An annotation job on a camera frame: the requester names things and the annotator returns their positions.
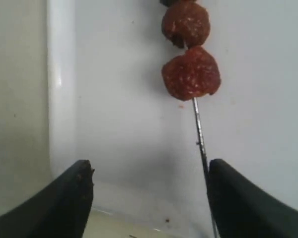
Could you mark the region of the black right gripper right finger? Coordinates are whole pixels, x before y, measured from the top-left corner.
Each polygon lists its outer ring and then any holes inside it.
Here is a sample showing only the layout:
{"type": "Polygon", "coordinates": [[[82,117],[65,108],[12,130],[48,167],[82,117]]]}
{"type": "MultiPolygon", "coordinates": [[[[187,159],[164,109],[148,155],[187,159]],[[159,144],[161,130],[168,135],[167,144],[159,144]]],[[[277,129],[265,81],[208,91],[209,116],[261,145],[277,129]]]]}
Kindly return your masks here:
{"type": "Polygon", "coordinates": [[[298,211],[222,159],[210,162],[208,200],[222,238],[298,238],[298,211]]]}

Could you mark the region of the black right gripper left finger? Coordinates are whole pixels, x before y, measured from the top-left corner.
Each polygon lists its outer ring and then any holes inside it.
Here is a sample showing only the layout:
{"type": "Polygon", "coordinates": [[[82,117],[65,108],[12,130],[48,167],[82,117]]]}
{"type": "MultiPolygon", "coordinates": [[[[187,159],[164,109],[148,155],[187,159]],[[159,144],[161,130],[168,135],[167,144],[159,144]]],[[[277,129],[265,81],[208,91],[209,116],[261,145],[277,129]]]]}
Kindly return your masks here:
{"type": "Polygon", "coordinates": [[[78,160],[43,190],[0,216],[0,238],[80,238],[93,202],[94,169],[78,160]]]}

